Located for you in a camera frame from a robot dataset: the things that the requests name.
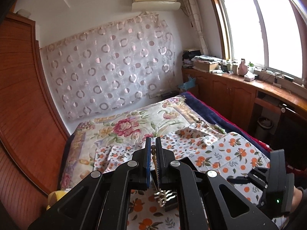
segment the trash can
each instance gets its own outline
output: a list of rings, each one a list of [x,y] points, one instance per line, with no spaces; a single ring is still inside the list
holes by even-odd
[[[255,138],[264,142],[270,129],[273,127],[273,122],[266,117],[259,117],[257,123],[258,126],[256,129]]]

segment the curtain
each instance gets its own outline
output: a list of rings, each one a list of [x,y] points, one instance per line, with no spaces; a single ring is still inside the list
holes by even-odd
[[[198,4],[196,0],[183,0],[183,2],[187,9],[192,25],[197,33],[201,53],[209,55],[209,50],[203,36],[203,24],[201,21],[201,14],[199,12]]]
[[[41,57],[55,103],[75,119],[171,89],[174,49],[166,22],[149,14],[67,37]]]

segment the window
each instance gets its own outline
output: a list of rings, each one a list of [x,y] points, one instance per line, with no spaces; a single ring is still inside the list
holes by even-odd
[[[289,0],[216,0],[226,58],[303,77],[302,44]]]

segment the air conditioner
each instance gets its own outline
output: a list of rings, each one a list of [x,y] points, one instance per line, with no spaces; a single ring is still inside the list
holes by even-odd
[[[170,11],[178,10],[177,0],[133,0],[132,11]]]

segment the wooden countertop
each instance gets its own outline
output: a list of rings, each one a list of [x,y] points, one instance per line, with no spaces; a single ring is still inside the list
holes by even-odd
[[[191,75],[199,75],[200,71],[194,70],[194,69],[183,69],[184,71],[187,70],[187,73],[191,73]],[[287,90],[284,88],[279,88],[274,86],[269,82],[263,81],[263,80],[253,80],[251,82],[244,81],[244,78],[242,76],[239,76],[237,74],[213,74],[213,73],[206,73],[206,75],[217,75],[224,78],[228,78],[231,80],[236,80],[241,83],[245,83],[246,85],[250,85],[255,87],[258,91],[261,91],[263,93],[269,94],[272,97],[275,97],[291,106],[296,108],[296,112],[302,115],[303,117],[307,118],[307,100],[303,97]]]

